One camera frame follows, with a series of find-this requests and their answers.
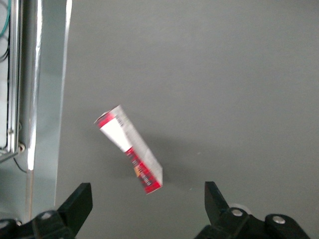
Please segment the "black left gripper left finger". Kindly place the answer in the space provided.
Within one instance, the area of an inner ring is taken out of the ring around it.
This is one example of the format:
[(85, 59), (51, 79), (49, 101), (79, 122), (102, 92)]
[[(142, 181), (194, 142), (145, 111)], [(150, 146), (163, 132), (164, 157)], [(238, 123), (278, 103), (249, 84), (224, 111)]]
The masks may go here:
[(81, 183), (57, 210), (38, 214), (18, 225), (14, 219), (1, 219), (2, 239), (74, 239), (93, 208), (90, 183)]

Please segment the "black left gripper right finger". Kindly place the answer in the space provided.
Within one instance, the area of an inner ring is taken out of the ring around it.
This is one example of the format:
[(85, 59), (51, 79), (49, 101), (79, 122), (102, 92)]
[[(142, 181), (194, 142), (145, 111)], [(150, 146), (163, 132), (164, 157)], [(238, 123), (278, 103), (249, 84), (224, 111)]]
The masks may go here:
[(262, 221), (243, 209), (230, 207), (213, 181), (205, 182), (204, 204), (210, 224), (197, 239), (310, 239), (289, 216), (269, 214)]

